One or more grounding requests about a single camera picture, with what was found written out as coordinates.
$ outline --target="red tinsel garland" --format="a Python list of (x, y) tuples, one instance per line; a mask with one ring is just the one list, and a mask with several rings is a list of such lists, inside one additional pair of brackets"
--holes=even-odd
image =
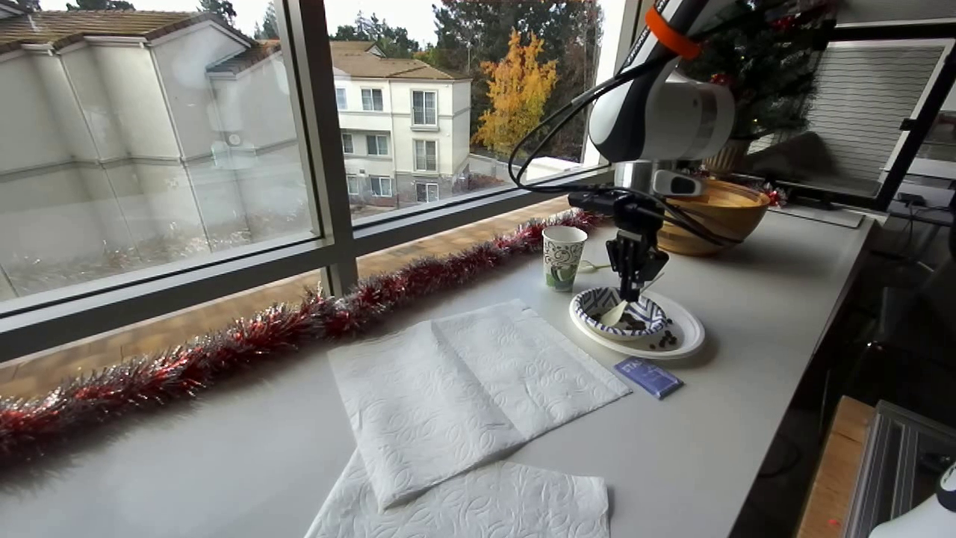
[(158, 408), (255, 367), (290, 350), (320, 340), (357, 338), (379, 325), (396, 307), (430, 293), (460, 286), (506, 266), (515, 256), (542, 251), (547, 225), (594, 226), (594, 216), (571, 208), (547, 222), (530, 222), (466, 254), (421, 259), (411, 269), (360, 286), (352, 295), (309, 293), (300, 307), (276, 305), (252, 320), (237, 320), (222, 335), (178, 346), (151, 362), (116, 365), (61, 386), (46, 399), (0, 399), (0, 465), (46, 458), (46, 446), (73, 432), (90, 432), (140, 408)]

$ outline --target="wooden bowl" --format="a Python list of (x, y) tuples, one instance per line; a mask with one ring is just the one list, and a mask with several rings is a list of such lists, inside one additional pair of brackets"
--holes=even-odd
[[(702, 198), (674, 198), (671, 204), (692, 211), (717, 236), (735, 238), (735, 245), (745, 241), (768, 211), (762, 190), (721, 180), (706, 180)], [(657, 232), (657, 247), (666, 254), (711, 256), (732, 245), (714, 245), (666, 222)]]

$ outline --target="white napkin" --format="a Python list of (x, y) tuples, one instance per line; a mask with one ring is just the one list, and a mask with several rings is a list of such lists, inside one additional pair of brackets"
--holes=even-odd
[(337, 346), (332, 369), (379, 507), (629, 393), (518, 305)]
[(609, 535), (609, 498), (602, 477), (490, 464), (390, 511), (379, 511), (369, 483), (364, 465), (352, 455), (305, 538)]

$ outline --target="white countertop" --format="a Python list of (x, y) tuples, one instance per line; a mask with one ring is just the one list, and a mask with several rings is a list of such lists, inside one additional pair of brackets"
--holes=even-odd
[[(608, 477), (612, 535), (729, 535), (868, 232), (869, 225), (768, 211), (726, 256), (674, 256), (654, 290), (708, 328), (702, 362), (677, 367), (689, 386), (666, 399), (633, 392), (536, 438), (515, 459)], [(588, 241), (587, 259), (608, 259), (608, 236)], [(599, 284), (615, 284), (615, 274), (578, 280), (579, 290)], [(571, 295), (545, 286), (542, 259), (393, 314), (382, 328), (512, 298), (571, 331)], [(615, 362), (582, 335), (574, 340), (599, 362)], [(352, 432), (318, 346), (263, 380), (133, 417), (70, 459), (0, 483), (0, 535), (296, 538), (351, 450)]]

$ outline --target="small cup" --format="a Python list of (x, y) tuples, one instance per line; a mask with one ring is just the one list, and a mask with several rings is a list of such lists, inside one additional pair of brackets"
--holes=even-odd
[(571, 293), (579, 254), (587, 251), (588, 232), (579, 226), (545, 226), (545, 280), (553, 290)]

